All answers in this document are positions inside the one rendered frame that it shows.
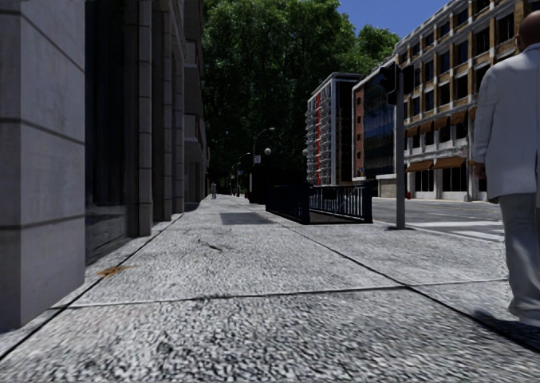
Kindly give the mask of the grey stone building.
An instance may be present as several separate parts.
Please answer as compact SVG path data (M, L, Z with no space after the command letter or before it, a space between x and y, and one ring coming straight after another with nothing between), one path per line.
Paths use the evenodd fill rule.
M0 0L0 330L207 191L203 0Z

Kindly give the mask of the white and red building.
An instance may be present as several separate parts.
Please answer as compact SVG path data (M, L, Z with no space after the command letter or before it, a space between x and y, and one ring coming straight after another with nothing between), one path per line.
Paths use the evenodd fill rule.
M353 88L359 73L331 73L305 113L306 179L317 186L353 182Z

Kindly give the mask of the trees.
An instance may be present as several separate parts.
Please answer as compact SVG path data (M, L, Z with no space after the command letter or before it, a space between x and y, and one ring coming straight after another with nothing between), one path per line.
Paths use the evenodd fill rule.
M332 73L370 73L399 38L356 29L339 0L204 0L202 85L209 176L269 148L270 164L301 170L311 93Z

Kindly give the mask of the traffic light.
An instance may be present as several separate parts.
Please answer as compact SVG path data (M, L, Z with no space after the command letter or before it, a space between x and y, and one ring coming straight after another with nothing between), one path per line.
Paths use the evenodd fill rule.
M392 62L380 69L380 85L387 93L387 104L395 107L394 157L396 174L396 224L390 230L404 230L406 186L404 179L404 80L399 65Z

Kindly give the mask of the glass and brick building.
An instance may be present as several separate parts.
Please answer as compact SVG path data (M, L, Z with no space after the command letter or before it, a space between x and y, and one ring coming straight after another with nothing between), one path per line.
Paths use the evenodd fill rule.
M383 78L376 68L352 90L352 176L355 183L370 181L375 196L394 198L395 107L387 103Z

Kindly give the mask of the dark stairway railing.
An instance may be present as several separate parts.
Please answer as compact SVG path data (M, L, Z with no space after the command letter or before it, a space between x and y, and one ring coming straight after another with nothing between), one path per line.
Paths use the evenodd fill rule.
M304 149L304 180L266 164L265 206L268 212L302 224L371 223L372 185L337 184L322 179L321 156Z

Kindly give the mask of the grey street lamp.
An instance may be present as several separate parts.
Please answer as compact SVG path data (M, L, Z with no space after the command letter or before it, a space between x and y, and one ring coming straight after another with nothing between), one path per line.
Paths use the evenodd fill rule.
M251 153L250 152L246 152L244 154L242 154L239 158L238 158L238 161L236 162L236 174L235 174L235 179L236 179L236 197L239 197L240 196L240 190L241 190L241 187L240 187L240 182L239 182L239 165L241 163L241 160L243 157L245 156L249 156Z
M252 194L252 191L253 191L253 170L254 170L254 166L255 166L255 159L256 159L256 154L255 154L255 148L256 148L256 142L257 142L257 139L264 133L264 132L267 132L267 131L274 131L275 130L275 127L270 127L270 128L265 128L263 129L261 132L259 132L255 138L254 138L254 144L253 144L253 150L251 151L251 158L252 158L252 166L250 168L250 172L249 172L249 189L248 189L248 195L251 196Z

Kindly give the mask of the tan brick building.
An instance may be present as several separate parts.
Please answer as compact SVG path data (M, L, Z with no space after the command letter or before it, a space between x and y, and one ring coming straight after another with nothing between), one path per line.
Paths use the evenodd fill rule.
M518 53L518 27L533 10L540 0L449 0L396 45L396 62L416 71L404 98L412 197L486 199L469 163L479 87L491 66Z

